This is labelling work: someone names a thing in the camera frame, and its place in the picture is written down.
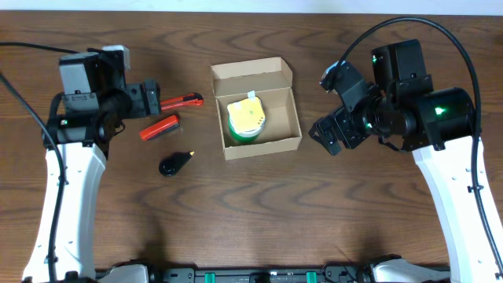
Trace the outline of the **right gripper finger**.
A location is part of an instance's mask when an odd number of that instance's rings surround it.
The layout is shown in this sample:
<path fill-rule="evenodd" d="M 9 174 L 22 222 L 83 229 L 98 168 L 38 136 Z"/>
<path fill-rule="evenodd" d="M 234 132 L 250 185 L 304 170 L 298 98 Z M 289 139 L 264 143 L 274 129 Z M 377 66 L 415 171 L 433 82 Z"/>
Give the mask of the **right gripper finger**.
<path fill-rule="evenodd" d="M 314 122 L 308 134 L 332 156 L 342 151 L 339 142 L 342 142 L 346 149 L 353 149 L 353 146 L 343 134 L 335 116 L 322 117 Z"/>
<path fill-rule="evenodd" d="M 369 95 L 369 88 L 373 85 L 365 81 L 362 74 L 351 64 L 345 61 L 335 70 L 332 81 L 332 90 L 340 96 L 343 106 L 348 112 L 355 111 L 362 101 Z"/>

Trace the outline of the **red black stapler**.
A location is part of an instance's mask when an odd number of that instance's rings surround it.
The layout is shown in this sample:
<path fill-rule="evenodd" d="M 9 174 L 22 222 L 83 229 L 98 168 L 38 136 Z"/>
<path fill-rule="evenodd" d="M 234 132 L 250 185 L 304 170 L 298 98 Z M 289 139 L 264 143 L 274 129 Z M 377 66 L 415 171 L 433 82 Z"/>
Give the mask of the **red black stapler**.
<path fill-rule="evenodd" d="M 139 132 L 139 136 L 143 141 L 149 141 L 180 126 L 179 119 L 176 115 L 168 116 L 158 123 L 151 125 Z"/>

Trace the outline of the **red utility knife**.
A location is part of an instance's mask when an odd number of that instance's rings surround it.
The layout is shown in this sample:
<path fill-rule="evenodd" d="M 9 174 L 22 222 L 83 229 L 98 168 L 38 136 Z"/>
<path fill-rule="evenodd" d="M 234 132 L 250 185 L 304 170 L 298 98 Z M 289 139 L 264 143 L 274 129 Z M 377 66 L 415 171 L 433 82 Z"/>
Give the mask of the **red utility knife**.
<path fill-rule="evenodd" d="M 173 97 L 160 102 L 161 110 L 167 111 L 183 106 L 201 106 L 204 103 L 204 98 L 201 94 L 191 93 L 179 97 Z"/>

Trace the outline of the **green tape roll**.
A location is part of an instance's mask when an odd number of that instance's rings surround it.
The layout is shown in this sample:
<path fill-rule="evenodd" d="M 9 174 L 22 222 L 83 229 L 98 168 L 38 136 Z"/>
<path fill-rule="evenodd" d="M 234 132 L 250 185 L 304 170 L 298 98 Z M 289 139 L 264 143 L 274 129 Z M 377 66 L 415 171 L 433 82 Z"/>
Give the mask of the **green tape roll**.
<path fill-rule="evenodd" d="M 265 123 L 262 122 L 257 129 L 238 134 L 235 131 L 233 127 L 233 121 L 230 118 L 228 118 L 228 123 L 231 136 L 233 137 L 233 139 L 241 143 L 253 142 L 260 135 L 260 133 L 263 131 L 263 128 L 265 127 Z"/>

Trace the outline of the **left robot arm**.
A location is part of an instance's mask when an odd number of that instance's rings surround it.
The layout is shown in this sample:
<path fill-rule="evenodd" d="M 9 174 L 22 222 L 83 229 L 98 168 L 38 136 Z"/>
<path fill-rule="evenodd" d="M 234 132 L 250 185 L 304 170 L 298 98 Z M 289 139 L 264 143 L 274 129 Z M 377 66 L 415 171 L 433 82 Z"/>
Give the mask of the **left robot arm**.
<path fill-rule="evenodd" d="M 24 282 L 95 280 L 97 191 L 110 141 L 125 120 L 161 112 L 155 80 L 127 83 L 130 51 L 125 46 L 61 57 L 59 70 L 63 90 L 51 101 L 42 134 L 46 195 Z"/>

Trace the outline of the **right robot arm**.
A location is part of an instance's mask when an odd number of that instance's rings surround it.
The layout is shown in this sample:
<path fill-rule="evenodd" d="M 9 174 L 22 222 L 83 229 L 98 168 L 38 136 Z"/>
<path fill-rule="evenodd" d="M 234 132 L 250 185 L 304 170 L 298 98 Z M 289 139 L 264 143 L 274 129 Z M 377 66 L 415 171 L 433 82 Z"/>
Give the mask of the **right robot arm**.
<path fill-rule="evenodd" d="M 341 106 L 320 118 L 310 136 L 330 154 L 355 149 L 376 136 L 389 145 L 399 136 L 411 153 L 434 201 L 450 268 L 435 270 L 392 255 L 370 263 L 364 282 L 499 282 L 494 249 L 502 225 L 490 191 L 483 146 L 473 142 L 475 108 L 465 90 L 436 90 L 417 40 L 372 51 L 373 81 L 350 63 L 338 61 L 321 86 L 340 96 Z"/>

